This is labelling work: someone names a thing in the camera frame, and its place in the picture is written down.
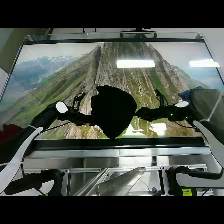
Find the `screen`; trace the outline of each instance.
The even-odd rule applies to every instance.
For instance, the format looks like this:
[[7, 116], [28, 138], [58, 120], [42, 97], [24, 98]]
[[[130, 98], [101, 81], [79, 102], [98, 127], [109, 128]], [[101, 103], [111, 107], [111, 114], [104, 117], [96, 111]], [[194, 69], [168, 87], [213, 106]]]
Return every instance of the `screen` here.
[[[197, 66], [212, 60], [203, 43], [105, 42], [24, 45], [0, 103], [0, 122], [25, 128], [49, 104], [72, 105], [85, 92], [80, 112], [91, 114], [96, 87], [110, 85], [130, 93], [138, 108], [159, 107], [158, 89], [169, 104], [178, 93], [201, 86], [223, 88], [215, 67]], [[65, 123], [56, 120], [51, 127]], [[189, 126], [186, 121], [180, 122]], [[199, 136], [165, 118], [147, 122], [134, 117], [118, 138]], [[98, 126], [66, 124], [44, 132], [38, 139], [107, 138]]]

